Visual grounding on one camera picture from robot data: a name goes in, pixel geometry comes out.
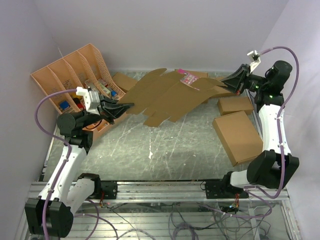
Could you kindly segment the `cardboard box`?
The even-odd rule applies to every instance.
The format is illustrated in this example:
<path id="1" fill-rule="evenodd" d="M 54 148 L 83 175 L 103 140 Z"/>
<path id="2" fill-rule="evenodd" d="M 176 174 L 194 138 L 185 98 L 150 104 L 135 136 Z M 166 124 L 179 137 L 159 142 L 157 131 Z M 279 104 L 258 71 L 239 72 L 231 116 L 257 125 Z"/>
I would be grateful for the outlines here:
<path id="1" fill-rule="evenodd" d="M 143 123 L 158 127 L 163 121 L 176 122 L 204 101 L 218 93 L 224 83 L 201 77 L 191 84 L 182 82 L 183 74 L 166 72 L 159 68 L 148 72 L 120 100 L 120 104 L 133 104 L 126 113 L 147 116 Z"/>

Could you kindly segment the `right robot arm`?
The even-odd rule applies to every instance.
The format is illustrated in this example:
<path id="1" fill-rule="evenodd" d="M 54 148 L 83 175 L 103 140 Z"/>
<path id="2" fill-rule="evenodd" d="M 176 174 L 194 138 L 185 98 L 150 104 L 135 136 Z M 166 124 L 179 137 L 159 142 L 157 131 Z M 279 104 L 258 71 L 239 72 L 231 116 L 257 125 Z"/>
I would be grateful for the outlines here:
<path id="1" fill-rule="evenodd" d="M 224 89 L 234 94 L 244 90 L 255 93 L 254 103 L 262 129 L 262 152 L 247 170 L 230 173 L 230 180 L 220 186 L 221 194 L 233 197 L 238 189 L 265 187 L 281 191 L 300 165 L 292 155 L 284 126 L 285 100 L 282 90 L 293 67 L 278 60 L 264 76 L 252 74 L 251 66 L 242 64 L 233 74 L 222 80 Z"/>

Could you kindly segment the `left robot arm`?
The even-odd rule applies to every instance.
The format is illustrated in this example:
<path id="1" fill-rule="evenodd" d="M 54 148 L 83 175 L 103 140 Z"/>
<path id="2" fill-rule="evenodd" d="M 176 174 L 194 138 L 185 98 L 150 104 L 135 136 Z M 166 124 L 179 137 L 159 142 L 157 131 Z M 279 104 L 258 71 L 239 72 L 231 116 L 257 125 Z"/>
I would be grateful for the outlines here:
<path id="1" fill-rule="evenodd" d="M 61 157 L 48 183 L 37 197 L 28 198 L 24 207 L 29 231 L 43 235 L 46 240 L 51 237 L 65 238 L 83 202 L 89 198 L 99 198 L 102 194 L 99 175 L 83 173 L 76 177 L 93 144 L 93 132 L 85 128 L 100 120 L 113 125 L 116 119 L 134 106 L 133 103 L 122 103 L 97 91 L 77 87 L 47 95 L 38 107 L 48 99 L 69 93 L 83 97 L 84 109 L 58 116 L 57 126 L 61 136 L 45 130 L 39 122 L 38 113 L 34 114 L 35 122 L 42 132 L 63 142 Z"/>

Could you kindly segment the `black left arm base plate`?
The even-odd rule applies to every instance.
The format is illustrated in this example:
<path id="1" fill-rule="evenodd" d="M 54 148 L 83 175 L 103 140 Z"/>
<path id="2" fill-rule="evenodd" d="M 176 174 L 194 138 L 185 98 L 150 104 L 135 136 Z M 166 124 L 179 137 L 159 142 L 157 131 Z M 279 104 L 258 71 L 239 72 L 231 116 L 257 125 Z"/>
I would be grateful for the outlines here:
<path id="1" fill-rule="evenodd" d="M 94 191 L 90 196 L 93 199 L 115 200 L 118 194 L 116 181 L 101 181 L 94 185 Z"/>

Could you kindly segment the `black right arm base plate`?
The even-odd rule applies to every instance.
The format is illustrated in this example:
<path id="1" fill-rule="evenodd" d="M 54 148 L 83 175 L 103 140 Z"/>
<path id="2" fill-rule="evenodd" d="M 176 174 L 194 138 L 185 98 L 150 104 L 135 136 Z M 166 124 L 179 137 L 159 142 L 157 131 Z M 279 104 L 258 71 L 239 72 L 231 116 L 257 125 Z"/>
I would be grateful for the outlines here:
<path id="1" fill-rule="evenodd" d="M 207 199 L 235 199 L 236 195 L 240 199 L 249 197 L 249 194 L 242 188 L 226 184 L 221 179 L 207 180 L 204 186 Z"/>

